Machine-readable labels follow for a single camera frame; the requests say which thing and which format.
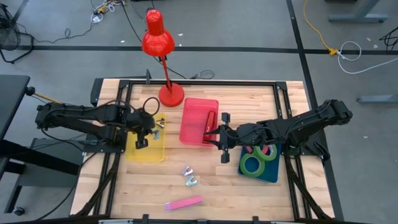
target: white cable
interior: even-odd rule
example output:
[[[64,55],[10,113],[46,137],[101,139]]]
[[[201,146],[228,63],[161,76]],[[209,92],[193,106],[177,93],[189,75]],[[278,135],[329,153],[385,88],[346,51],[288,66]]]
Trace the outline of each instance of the white cable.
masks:
[[[99,21],[95,21],[94,18],[93,18],[94,16],[97,16]],[[92,13],[92,15],[91,15],[91,23],[96,24],[96,23],[101,22],[103,19],[104,19],[104,15],[102,15],[102,14],[97,14],[96,15],[96,14]]]
[[[356,57],[356,58],[354,58],[354,59],[351,59],[351,58],[345,57],[345,56],[342,54],[342,52],[343,52],[343,47],[344,47],[346,44],[348,44],[348,43],[354,44],[354,45],[356,45],[356,46],[359,48],[359,55],[358,55],[358,57]],[[361,54],[362,54],[362,48],[361,48],[361,46],[359,46],[359,44],[357,44],[356,42],[347,41],[347,42],[343,43],[343,45],[340,47],[340,51],[337,52],[337,54],[338,54],[338,58],[337,58],[338,65],[340,66],[340,68],[342,69],[342,71],[344,71],[345,73],[350,74],[350,75],[355,75],[355,74],[363,73],[363,72],[366,72],[366,71],[368,71],[368,70],[370,70],[370,69],[377,68],[377,67],[382,66],[382,65],[387,65],[388,63],[391,63],[391,62],[393,62],[393,61],[398,60],[398,58],[395,58],[395,59],[392,59],[392,60],[390,60],[390,61],[388,61],[388,62],[384,62],[384,63],[381,63],[381,64],[379,64],[379,65],[372,66],[372,67],[367,68],[367,69],[364,69],[364,70],[362,70],[362,71],[358,71],[358,72],[347,72],[345,69],[343,69],[343,66],[341,66],[340,58],[342,58],[342,59],[344,59],[344,60],[347,60],[347,61],[350,61],[350,62],[354,62],[354,61],[358,60],[358,59],[361,57]]]
[[[104,2],[97,6],[94,10],[94,12],[96,12],[99,8],[101,7],[105,7],[107,9],[109,9],[109,11],[114,12],[114,6],[120,5],[121,3],[116,3],[115,0],[104,0]],[[104,15],[102,13],[98,13],[98,14],[94,14],[94,12],[91,15],[91,22],[96,24],[101,22],[104,19]]]

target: wooden tabletop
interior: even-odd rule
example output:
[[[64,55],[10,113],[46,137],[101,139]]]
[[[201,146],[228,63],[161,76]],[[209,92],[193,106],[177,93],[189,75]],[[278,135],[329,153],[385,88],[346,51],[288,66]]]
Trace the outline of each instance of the wooden tabletop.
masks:
[[[98,105],[116,98],[118,83],[118,79],[104,80]],[[293,115],[308,111],[303,83],[287,82],[287,87]],[[141,107],[148,97],[157,96],[159,88],[158,85],[134,85],[131,104],[136,108]],[[277,118],[274,94],[268,86],[184,85],[183,88],[185,97],[219,101],[218,124],[222,123],[221,112],[231,114],[230,126],[234,129],[240,124]],[[284,108],[282,93],[280,100]],[[146,106],[148,111],[154,108],[155,103]],[[158,219],[251,220],[253,216],[258,216],[260,220],[294,219],[282,157],[277,183],[240,176],[238,160],[241,147],[229,151],[230,163],[221,164],[221,151],[216,147],[187,146],[179,141],[182,110],[183,104],[175,108],[160,107],[160,112],[167,117],[163,162],[130,162],[122,154],[112,218],[142,218],[143,214],[149,214],[149,218]],[[103,156],[95,155],[82,168],[71,214],[79,211],[96,190]],[[193,168],[198,185],[185,186],[185,178],[180,174],[186,165]],[[302,156],[302,165],[308,191],[325,213],[333,217],[321,160],[316,156]],[[102,212],[107,191],[106,189],[102,199]],[[301,194],[297,189],[296,192],[300,214],[303,216]],[[197,195],[204,197],[203,203],[172,212],[165,211],[165,203]]]

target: floor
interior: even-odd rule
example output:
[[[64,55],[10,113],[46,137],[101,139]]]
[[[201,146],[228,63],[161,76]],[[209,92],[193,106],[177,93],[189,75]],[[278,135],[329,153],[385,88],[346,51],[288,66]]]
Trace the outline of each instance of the floor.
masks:
[[[8,10],[12,15],[16,14],[23,2],[26,3],[18,23],[39,40],[61,38],[66,28],[75,35],[84,33],[90,27],[89,0],[2,2],[9,6]],[[303,18],[304,0],[292,2],[304,49],[324,49],[317,34]],[[384,50],[384,44],[378,38],[397,26],[396,1],[381,1],[372,10],[372,13],[390,15],[391,18],[383,24],[328,22],[329,14],[354,12],[363,2],[309,0],[307,17],[321,30],[328,45],[334,48],[352,40],[365,50]],[[165,26],[173,34],[177,46],[297,49],[285,1],[155,0],[154,4],[162,11]],[[150,7],[150,1],[134,2],[133,5],[142,16]],[[142,36],[146,28],[144,21],[133,11],[131,5],[126,10],[134,28]],[[21,44],[26,45],[27,39],[23,39]],[[140,46],[123,10],[118,6],[102,22],[93,25],[92,31],[84,37],[60,40],[53,45],[35,45],[74,47],[64,50],[51,47],[35,50],[15,65],[0,64],[1,73],[29,75],[29,85],[35,86],[38,92],[76,105],[89,105],[91,85],[98,77],[143,75],[147,68],[153,77],[163,77],[160,65],[141,51],[128,51],[123,50],[124,48],[87,51],[78,48]],[[12,58],[23,52],[6,52],[6,56]],[[350,124],[325,130],[345,220],[397,223],[395,205],[398,204],[398,150],[395,133],[398,132],[398,108],[396,105],[360,105],[356,102],[356,97],[396,93],[398,62],[360,75],[348,75],[340,70],[336,57],[306,54],[306,58],[318,103],[334,98],[343,100],[354,113]],[[391,55],[364,55],[357,62],[343,62],[343,66],[349,71],[357,71],[393,58]],[[169,55],[168,65],[187,77],[210,69],[216,73],[216,79],[305,81],[300,57],[294,53],[175,51]],[[34,98],[24,98],[6,139],[29,145],[32,138],[44,137],[33,122],[39,103]],[[76,132],[63,128],[52,129],[50,133],[64,139],[77,135]],[[0,210],[5,207],[15,180],[16,176],[12,174],[6,174],[2,178]],[[68,191],[67,188],[26,187],[17,204],[26,208],[27,213],[21,217],[2,213],[0,220],[33,220],[56,206]],[[67,216],[71,202],[70,197],[49,217]]]

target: yellow cable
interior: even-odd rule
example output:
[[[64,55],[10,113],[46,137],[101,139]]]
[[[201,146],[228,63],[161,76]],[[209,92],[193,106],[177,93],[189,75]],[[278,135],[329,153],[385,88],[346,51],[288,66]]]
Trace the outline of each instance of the yellow cable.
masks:
[[[61,103],[61,102],[58,101],[58,100],[55,100],[55,99],[53,99],[53,98],[51,98],[51,97],[48,97],[48,96],[45,96],[45,95],[41,95],[40,93],[34,93],[34,95],[36,95],[36,96],[38,96],[38,97],[40,97],[40,98],[43,98],[43,99],[45,99],[45,100],[52,101],[52,102],[54,102],[54,103]]]
[[[329,46],[325,43],[325,41],[323,40],[323,37],[322,37],[321,32],[319,32],[319,30],[317,30],[317,28],[315,28],[315,27],[310,23],[310,21],[308,21],[307,15],[306,15],[306,13],[305,13],[305,9],[307,8],[307,2],[308,2],[308,0],[305,0],[304,8],[303,8],[304,19],[305,19],[305,21],[307,22],[307,24],[308,24],[313,30],[315,30],[315,32],[317,32],[317,33],[319,34],[319,37],[321,38],[321,41],[322,41],[323,45],[329,50],[329,55],[332,56],[332,55],[337,54],[338,49],[333,49],[333,48],[329,47]]]

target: lamp shade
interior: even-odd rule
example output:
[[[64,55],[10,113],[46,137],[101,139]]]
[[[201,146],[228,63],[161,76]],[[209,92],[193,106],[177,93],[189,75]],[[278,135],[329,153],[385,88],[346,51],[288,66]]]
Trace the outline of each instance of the lamp shade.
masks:
[[[163,16],[155,9],[149,10],[146,16],[148,30],[142,39],[142,50],[155,57],[169,54],[175,44],[171,34],[164,29]]]

